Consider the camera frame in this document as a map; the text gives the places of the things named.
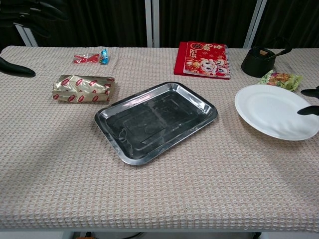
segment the dark background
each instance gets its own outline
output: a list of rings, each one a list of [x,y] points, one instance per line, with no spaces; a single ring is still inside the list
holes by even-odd
[[[147,47],[144,0],[65,0],[69,21],[34,19],[51,32],[33,34],[39,46]],[[243,47],[257,0],[160,0],[160,46],[180,41],[225,43]],[[253,45],[275,36],[293,48],[319,47],[318,0],[268,0]],[[0,28],[0,50],[24,45],[15,27]],[[267,47],[284,48],[284,43]]]

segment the paper plate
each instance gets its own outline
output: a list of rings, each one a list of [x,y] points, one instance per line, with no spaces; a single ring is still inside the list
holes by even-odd
[[[239,115],[262,133],[285,140],[304,140],[319,131],[319,117],[297,111],[310,104],[286,89],[269,85],[242,88],[235,97]]]

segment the beige tablecloth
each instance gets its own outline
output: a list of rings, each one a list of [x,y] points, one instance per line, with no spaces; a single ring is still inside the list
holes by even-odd
[[[71,64],[74,53],[101,49],[2,51],[36,77],[0,73],[0,229],[319,232],[319,135],[279,140],[239,117],[235,94],[258,81],[240,69],[247,49],[229,49],[229,81],[174,75],[175,48],[110,48],[107,66]],[[319,49],[294,49],[275,66],[304,76],[297,94],[319,85]],[[64,74],[114,77],[112,102],[165,81],[181,82],[213,103],[219,117],[152,162],[129,166],[95,125],[104,103],[52,99],[52,84]]]

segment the metal tray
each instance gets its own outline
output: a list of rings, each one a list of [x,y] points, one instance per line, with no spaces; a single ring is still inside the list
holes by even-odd
[[[141,165],[211,123],[217,109],[177,82],[165,82],[95,114],[119,157]]]

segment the red book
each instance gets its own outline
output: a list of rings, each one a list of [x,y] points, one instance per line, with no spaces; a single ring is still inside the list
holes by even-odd
[[[181,42],[174,74],[229,80],[227,46],[218,43]]]

